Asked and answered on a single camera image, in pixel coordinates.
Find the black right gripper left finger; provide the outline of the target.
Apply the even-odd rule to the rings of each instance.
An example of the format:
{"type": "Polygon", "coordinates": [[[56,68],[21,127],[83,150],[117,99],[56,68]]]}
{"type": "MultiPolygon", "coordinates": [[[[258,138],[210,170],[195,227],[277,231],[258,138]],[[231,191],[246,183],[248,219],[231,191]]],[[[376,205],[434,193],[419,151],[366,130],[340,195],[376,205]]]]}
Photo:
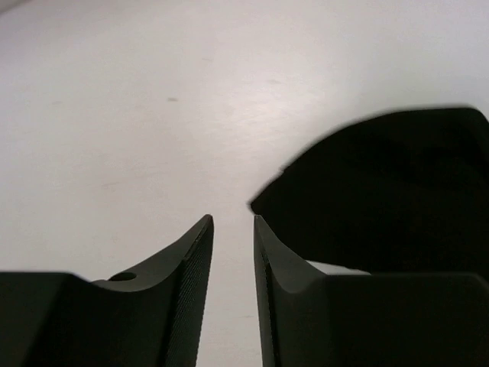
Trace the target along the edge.
{"type": "Polygon", "coordinates": [[[194,366],[212,259],[205,215],[107,280],[2,272],[3,366],[194,366]]]}

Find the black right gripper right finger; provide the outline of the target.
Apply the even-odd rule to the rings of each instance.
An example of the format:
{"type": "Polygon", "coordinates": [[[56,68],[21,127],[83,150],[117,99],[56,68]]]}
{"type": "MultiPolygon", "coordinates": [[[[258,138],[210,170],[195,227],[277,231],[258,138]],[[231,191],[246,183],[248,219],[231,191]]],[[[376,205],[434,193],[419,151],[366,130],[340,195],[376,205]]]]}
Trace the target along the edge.
{"type": "Polygon", "coordinates": [[[486,366],[488,284],[471,273],[326,274],[254,218],[265,366],[486,366]]]}

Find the black skirt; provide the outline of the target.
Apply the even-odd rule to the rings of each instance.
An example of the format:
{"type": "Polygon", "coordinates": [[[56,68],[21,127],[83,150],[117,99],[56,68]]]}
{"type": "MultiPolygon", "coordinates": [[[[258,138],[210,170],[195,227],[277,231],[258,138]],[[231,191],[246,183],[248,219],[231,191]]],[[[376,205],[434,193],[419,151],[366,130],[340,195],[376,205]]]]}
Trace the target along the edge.
{"type": "Polygon", "coordinates": [[[250,203],[304,259],[370,273],[488,275],[488,121],[380,115],[304,151],[250,203]]]}

